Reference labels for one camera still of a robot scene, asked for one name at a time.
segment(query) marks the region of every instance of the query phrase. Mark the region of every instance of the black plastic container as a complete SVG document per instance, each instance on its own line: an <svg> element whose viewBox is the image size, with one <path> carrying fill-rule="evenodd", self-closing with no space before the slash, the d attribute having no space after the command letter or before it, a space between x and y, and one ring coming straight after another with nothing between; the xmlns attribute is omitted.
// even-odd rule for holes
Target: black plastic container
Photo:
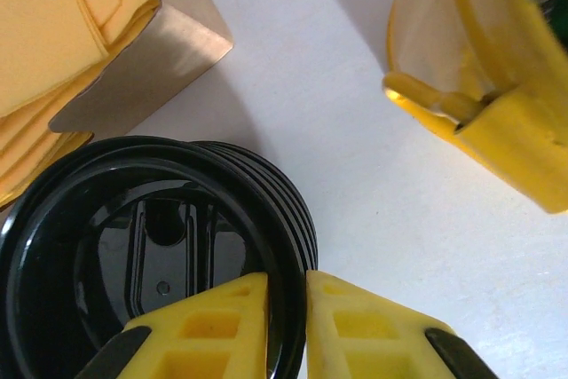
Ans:
<svg viewBox="0 0 568 379"><path fill-rule="evenodd" d="M0 233L0 379L73 378L130 319L267 271L268 366L296 377L309 211L265 159L222 143L101 141L44 172Z"/></svg>

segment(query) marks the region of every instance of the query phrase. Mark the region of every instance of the yellow cloth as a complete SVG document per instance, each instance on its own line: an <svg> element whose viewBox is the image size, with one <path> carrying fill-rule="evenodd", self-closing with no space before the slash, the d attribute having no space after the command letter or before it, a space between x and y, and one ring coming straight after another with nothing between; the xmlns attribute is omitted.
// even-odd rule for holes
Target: yellow cloth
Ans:
<svg viewBox="0 0 568 379"><path fill-rule="evenodd" d="M0 58L3 206L18 197L45 167L91 137L87 133L53 134L48 123L138 36L160 1L0 2L11 12L0 20L0 45L10 53Z"/></svg>

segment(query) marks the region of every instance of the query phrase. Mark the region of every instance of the white table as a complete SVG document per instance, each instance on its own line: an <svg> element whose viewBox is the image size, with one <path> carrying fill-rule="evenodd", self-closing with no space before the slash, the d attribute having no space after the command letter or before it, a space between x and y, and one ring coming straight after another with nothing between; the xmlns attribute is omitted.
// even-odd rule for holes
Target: white table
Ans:
<svg viewBox="0 0 568 379"><path fill-rule="evenodd" d="M322 270L447 322L501 378L568 378L568 217L383 96L392 0L214 1L235 49L133 133L262 154L304 195Z"/></svg>

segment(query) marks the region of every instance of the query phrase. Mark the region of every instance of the yellow handle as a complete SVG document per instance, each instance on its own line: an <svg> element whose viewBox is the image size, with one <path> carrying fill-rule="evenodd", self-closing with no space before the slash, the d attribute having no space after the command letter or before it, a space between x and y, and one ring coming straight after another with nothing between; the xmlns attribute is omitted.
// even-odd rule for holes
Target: yellow handle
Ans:
<svg viewBox="0 0 568 379"><path fill-rule="evenodd" d="M462 125L475 119L485 107L463 93L437 91L404 73L388 73L384 77L383 87L390 99L403 97L433 114L445 116Z"/></svg>

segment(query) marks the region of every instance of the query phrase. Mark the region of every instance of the yellow bucket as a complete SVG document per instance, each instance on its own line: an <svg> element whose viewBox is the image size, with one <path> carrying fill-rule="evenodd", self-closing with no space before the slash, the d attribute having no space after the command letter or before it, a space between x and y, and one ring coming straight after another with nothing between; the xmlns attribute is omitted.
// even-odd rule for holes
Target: yellow bucket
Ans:
<svg viewBox="0 0 568 379"><path fill-rule="evenodd" d="M568 210L568 57L536 0L395 0L387 45L390 99L547 212Z"/></svg>

